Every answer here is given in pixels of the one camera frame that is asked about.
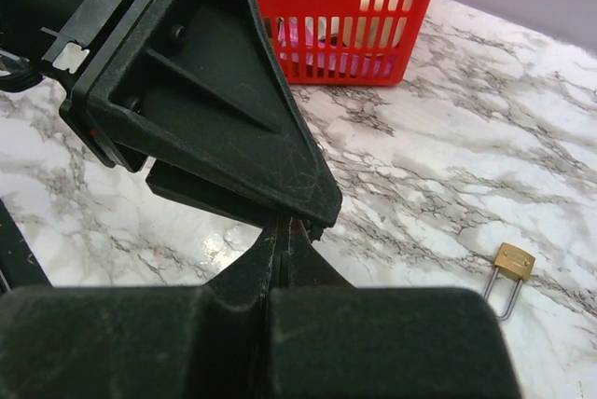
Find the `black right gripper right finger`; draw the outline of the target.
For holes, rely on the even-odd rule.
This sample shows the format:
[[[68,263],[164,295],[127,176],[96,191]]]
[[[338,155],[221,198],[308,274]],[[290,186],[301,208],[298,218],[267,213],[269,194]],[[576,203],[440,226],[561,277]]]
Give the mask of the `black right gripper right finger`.
[[[281,282],[268,306],[271,398],[518,398],[493,310],[458,287],[358,289],[336,276],[304,226],[278,235]]]

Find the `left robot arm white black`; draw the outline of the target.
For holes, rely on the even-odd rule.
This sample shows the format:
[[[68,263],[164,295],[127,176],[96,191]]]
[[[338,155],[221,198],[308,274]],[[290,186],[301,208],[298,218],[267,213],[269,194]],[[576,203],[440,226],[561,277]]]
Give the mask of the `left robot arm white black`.
[[[44,78],[107,167],[263,226],[332,227],[342,196],[274,57],[257,0],[1,0],[1,89]]]

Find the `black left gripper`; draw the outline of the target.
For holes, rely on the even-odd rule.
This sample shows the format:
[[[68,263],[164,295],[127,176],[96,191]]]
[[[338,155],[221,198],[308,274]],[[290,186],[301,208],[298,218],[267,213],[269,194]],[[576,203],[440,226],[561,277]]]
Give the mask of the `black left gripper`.
[[[41,60],[67,91],[61,118],[105,166],[209,162],[266,188],[280,214],[335,224],[340,189],[257,0],[69,1]]]

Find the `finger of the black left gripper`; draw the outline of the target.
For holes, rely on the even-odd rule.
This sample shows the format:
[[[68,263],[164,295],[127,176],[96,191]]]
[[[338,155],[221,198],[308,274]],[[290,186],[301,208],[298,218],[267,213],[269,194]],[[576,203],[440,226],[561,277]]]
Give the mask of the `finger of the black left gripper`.
[[[280,214],[266,188],[205,161],[159,159],[146,183],[157,196],[256,227],[266,226]]]

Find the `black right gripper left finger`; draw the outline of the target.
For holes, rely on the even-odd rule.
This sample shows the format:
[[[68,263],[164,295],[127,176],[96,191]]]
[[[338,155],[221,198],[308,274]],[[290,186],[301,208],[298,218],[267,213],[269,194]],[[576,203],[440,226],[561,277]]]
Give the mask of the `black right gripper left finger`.
[[[258,398],[280,230],[201,286],[26,286],[1,300],[5,398]]]

